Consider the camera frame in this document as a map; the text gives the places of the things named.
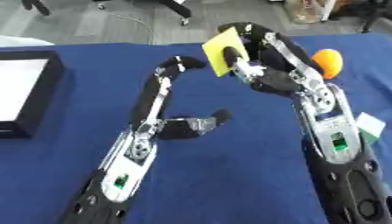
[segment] wire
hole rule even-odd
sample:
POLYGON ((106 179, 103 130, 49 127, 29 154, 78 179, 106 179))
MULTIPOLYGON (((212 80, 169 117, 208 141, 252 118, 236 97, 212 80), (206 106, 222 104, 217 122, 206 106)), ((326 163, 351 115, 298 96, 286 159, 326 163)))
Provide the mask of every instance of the wire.
POLYGON ((148 31, 149 31, 149 38, 148 38, 148 40, 147 40, 147 43, 150 45, 150 44, 152 44, 152 29, 145 23, 145 22, 143 22, 142 20, 139 20, 139 19, 137 19, 137 18, 133 18, 133 17, 124 17, 124 16, 122 16, 122 15, 118 15, 118 14, 115 14, 115 13, 112 13, 112 12, 108 12, 108 11, 106 11, 110 16, 112 16, 112 17, 116 17, 116 18, 121 18, 121 19, 128 19, 128 20, 132 20, 132 21, 135 21, 135 22, 138 22, 139 24, 141 24, 141 25, 143 25, 148 31))

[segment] black robotic finger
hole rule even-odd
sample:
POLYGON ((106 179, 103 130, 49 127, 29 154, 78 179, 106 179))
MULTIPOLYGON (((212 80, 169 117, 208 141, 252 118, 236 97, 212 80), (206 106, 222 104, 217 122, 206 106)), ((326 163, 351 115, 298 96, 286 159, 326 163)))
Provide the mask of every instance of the black robotic finger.
POLYGON ((164 140, 189 139, 204 136, 231 119, 230 112, 218 110, 211 117, 176 117, 164 120, 164 127, 158 137, 164 140))
POLYGON ((297 92, 299 85, 284 71, 266 66, 264 76, 256 77, 250 87, 259 92, 290 97, 297 92))
MULTIPOLYGON (((161 63, 154 74, 145 82, 143 91, 139 95, 136 106, 131 111, 130 122, 132 123, 132 129, 136 131, 144 119, 147 118, 151 111, 152 104, 156 99, 159 89, 161 88, 162 78, 167 77, 170 82, 175 81, 180 74, 188 69, 202 68, 206 65, 205 62, 186 56, 174 56, 161 63)), ((164 106, 159 111, 159 118, 162 115, 165 106, 171 99, 171 92, 168 97, 164 99, 164 106)))
POLYGON ((272 32, 271 29, 268 29, 265 26, 251 22, 223 24, 218 27, 218 31, 224 32, 231 27, 234 27, 241 37, 250 41, 262 41, 264 39, 265 33, 272 32))
MULTIPOLYGON (((262 25, 251 23, 251 22, 239 22, 231 24, 223 24, 218 30, 224 32, 226 29, 235 27, 241 37, 248 39, 250 42, 245 43, 245 47, 249 53, 251 60, 259 60, 263 64, 275 68, 276 70, 282 70, 290 72, 294 69, 294 66, 286 61, 283 56, 274 48, 269 47, 264 41, 265 34, 268 32, 274 32, 262 25)), ((281 33, 276 33, 276 37, 282 40, 287 47, 301 59, 305 64, 315 68, 317 71, 322 73, 322 69, 314 62, 307 54, 306 51, 295 42, 290 40, 288 37, 281 33)))
POLYGON ((157 67, 157 75, 161 77, 169 77, 171 81, 175 81, 179 74, 186 69, 202 68, 206 63, 187 56, 174 56, 169 58, 157 67))

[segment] yellow foam block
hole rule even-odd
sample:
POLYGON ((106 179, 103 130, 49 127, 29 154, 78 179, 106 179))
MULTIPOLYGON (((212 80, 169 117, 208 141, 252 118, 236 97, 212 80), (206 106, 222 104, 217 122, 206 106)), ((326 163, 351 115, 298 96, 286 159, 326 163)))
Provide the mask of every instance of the yellow foam block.
POLYGON ((246 61, 249 61, 247 50, 245 49, 237 30, 234 27, 227 29, 203 45, 203 50, 218 77, 221 77, 231 70, 223 58, 223 49, 227 46, 235 48, 246 61))

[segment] blue cloth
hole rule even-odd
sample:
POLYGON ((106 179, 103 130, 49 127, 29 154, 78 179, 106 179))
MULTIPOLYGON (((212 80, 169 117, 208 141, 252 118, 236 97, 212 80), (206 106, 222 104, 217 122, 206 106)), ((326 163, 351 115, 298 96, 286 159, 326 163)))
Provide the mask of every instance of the blue cloth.
MULTIPOLYGON (((346 90, 356 116, 364 111, 387 123, 374 148, 392 184, 392 40, 381 34, 295 40, 310 54, 323 48, 343 54, 343 72, 333 81, 346 90)), ((4 224, 55 223, 126 127, 155 66, 178 54, 207 60, 199 44, 44 49, 56 50, 68 72, 37 135, 0 140, 4 224)), ((197 139, 158 142, 125 223, 326 223, 291 102, 217 78, 207 67, 179 77, 166 115, 209 116, 217 109, 229 109, 234 119, 197 139)))

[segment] robotic hand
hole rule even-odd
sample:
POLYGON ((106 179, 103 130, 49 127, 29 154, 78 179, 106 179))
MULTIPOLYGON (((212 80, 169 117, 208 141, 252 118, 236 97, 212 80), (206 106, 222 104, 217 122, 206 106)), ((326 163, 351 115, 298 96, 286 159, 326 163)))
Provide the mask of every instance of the robotic hand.
POLYGON ((223 51, 235 76, 252 89, 290 97, 304 133, 303 152, 325 216, 331 224, 392 223, 392 197, 381 167, 355 125, 344 92, 325 83, 322 69, 287 37, 259 24, 233 23, 248 40, 248 63, 232 47, 223 51))
POLYGON ((206 118, 163 118, 172 83, 188 69, 204 66, 205 63, 197 59, 175 56, 156 68, 132 109, 129 127, 119 135, 99 168, 76 193, 59 224, 121 223, 157 155, 157 137, 200 137, 231 117, 226 110, 219 110, 206 118))

